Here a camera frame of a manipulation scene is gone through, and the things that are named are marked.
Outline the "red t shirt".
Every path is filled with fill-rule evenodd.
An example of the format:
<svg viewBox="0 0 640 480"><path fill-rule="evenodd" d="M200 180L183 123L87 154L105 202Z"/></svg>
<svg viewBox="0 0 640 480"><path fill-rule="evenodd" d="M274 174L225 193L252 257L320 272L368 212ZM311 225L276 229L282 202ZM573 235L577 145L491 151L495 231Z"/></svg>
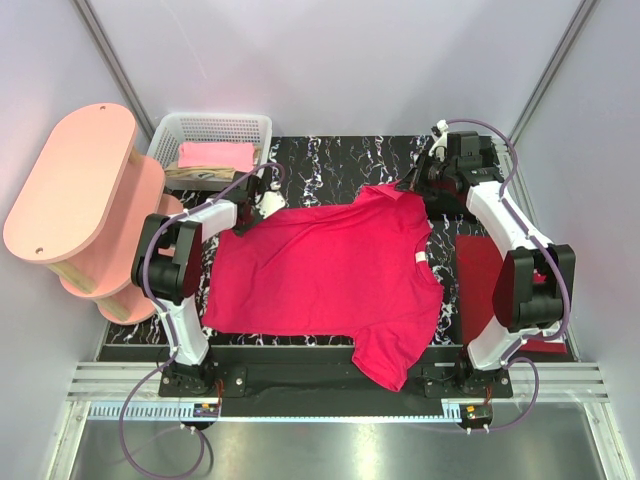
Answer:
<svg viewBox="0 0 640 480"><path fill-rule="evenodd" d="M443 289L423 200L391 184L351 204L285 209L220 235L202 323L228 334L345 336L353 363L397 392L431 342Z"/></svg>

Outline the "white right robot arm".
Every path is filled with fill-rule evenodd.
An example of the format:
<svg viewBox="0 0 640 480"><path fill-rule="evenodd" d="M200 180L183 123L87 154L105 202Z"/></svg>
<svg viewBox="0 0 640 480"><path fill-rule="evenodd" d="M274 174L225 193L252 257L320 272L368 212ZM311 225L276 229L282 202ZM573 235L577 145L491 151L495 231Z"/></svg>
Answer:
<svg viewBox="0 0 640 480"><path fill-rule="evenodd" d="M564 335L571 311L576 255L543 235L514 203L493 139L475 131L434 127L398 188L422 197L429 217L460 215L485 228L500 254L488 324L460 350L443 387L483 396L506 376L517 350L531 340Z"/></svg>

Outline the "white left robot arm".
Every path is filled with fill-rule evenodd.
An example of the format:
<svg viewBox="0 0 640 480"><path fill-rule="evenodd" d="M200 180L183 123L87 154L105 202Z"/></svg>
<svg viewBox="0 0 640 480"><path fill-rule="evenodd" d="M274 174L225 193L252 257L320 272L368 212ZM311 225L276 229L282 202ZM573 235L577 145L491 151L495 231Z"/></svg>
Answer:
<svg viewBox="0 0 640 480"><path fill-rule="evenodd" d="M143 223L131 268L131 281L149 299L169 339L169 361L200 367L209 351L195 296L202 272L203 244L217 234L248 229L262 215L260 171L237 174L221 192L178 214L150 214Z"/></svg>

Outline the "black folded t shirt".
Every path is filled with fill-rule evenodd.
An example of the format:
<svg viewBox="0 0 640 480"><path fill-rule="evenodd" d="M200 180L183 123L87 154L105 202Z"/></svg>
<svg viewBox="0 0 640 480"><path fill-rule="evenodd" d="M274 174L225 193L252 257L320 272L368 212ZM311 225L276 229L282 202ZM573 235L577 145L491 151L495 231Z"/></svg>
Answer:
<svg viewBox="0 0 640 480"><path fill-rule="evenodd" d="M472 150L466 154L454 148L454 153L446 153L455 178L455 192L441 191L438 195L421 195L428 215L435 218L440 215L462 216L474 222L474 216L466 206L467 195L472 186L482 181L501 180L497 167L497 156L492 147Z"/></svg>

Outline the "pink folded t shirt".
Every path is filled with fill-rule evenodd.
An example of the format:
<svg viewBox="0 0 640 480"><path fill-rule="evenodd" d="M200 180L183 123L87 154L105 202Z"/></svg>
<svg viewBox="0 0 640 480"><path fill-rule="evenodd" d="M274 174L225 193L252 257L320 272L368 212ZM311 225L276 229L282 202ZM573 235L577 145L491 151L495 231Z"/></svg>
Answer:
<svg viewBox="0 0 640 480"><path fill-rule="evenodd" d="M186 168L226 168L249 172L254 166L252 143L185 142L179 147L177 165Z"/></svg>

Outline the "beige folded t shirt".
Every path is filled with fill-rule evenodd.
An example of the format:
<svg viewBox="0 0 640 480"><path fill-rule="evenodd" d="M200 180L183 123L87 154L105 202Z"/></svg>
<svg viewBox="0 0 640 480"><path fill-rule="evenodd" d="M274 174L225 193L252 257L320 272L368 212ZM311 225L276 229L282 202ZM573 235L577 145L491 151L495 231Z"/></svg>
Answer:
<svg viewBox="0 0 640 480"><path fill-rule="evenodd" d="M257 162L260 159L261 153L262 153L262 151L260 149L256 149L255 148L254 166L253 166L253 168L257 165ZM236 173L243 173L243 172L238 172L238 171L234 171L232 169L226 169L226 168L209 168L209 169L207 169L207 168L186 168L186 169L181 169L177 165L177 160L172 162L172 163L170 163L164 169L166 175L169 178L193 177L193 178L196 178L196 179L206 179L206 180L216 179L216 180L222 180L222 181L230 181L230 180L233 179L233 177L234 177L234 175Z"/></svg>

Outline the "white plastic basket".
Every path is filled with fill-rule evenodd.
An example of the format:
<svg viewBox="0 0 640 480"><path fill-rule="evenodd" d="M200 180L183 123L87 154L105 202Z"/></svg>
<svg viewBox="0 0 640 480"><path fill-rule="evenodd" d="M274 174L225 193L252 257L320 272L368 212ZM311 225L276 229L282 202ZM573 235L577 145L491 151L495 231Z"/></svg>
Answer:
<svg viewBox="0 0 640 480"><path fill-rule="evenodd" d="M172 190L220 191L236 173L267 162L272 120L258 114L171 113L160 122L147 155Z"/></svg>

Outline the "pink three tier shelf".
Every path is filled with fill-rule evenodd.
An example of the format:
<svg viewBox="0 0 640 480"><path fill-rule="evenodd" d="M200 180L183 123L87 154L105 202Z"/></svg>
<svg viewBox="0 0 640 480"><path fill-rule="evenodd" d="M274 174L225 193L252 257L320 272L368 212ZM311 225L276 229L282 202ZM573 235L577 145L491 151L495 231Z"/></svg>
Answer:
<svg viewBox="0 0 640 480"><path fill-rule="evenodd" d="M109 321L134 325L155 312L131 280L146 217L180 212L165 173L135 146L134 115L115 103L82 107L51 131L3 227L16 257L53 271L70 294Z"/></svg>

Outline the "left orange connector board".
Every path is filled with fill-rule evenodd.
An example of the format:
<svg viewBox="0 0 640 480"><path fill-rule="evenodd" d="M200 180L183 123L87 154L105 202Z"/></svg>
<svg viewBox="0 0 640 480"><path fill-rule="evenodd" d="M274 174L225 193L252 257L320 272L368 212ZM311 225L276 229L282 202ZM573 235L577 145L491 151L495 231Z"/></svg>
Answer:
<svg viewBox="0 0 640 480"><path fill-rule="evenodd" d="M196 402L193 407L195 418L219 418L221 414L221 401Z"/></svg>

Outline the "orange connector board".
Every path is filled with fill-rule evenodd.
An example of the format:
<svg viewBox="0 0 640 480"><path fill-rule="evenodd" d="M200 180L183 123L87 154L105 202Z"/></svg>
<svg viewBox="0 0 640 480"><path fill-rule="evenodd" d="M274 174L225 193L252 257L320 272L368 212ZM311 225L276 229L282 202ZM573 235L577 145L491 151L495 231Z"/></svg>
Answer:
<svg viewBox="0 0 640 480"><path fill-rule="evenodd" d="M221 414L221 401L196 402L193 407L195 418L219 418Z"/></svg>
<svg viewBox="0 0 640 480"><path fill-rule="evenodd" d="M469 404L461 407L461 420L467 423L490 424L493 419L493 407L489 403Z"/></svg>

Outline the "right orange connector board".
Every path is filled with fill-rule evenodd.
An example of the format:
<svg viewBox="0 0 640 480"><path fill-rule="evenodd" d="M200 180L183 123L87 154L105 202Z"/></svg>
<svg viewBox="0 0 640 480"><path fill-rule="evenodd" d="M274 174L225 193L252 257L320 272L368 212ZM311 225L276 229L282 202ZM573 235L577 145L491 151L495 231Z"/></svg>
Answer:
<svg viewBox="0 0 640 480"><path fill-rule="evenodd" d="M469 404L461 407L461 420L467 423L490 424L493 419L493 407L489 403Z"/></svg>

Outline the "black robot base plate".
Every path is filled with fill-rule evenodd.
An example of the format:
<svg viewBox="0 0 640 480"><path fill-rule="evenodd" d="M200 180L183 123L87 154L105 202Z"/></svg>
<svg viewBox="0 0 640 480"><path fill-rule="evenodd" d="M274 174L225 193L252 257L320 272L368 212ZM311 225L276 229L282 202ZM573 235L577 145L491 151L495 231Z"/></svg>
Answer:
<svg viewBox="0 0 640 480"><path fill-rule="evenodd" d="M442 401L470 403L512 397L510 378L499 373L490 390L454 386L459 346L430 346L394 393L364 375L350 346L214 346L201 382L160 380L162 397L222 396L226 419L319 417L426 417L444 412Z"/></svg>

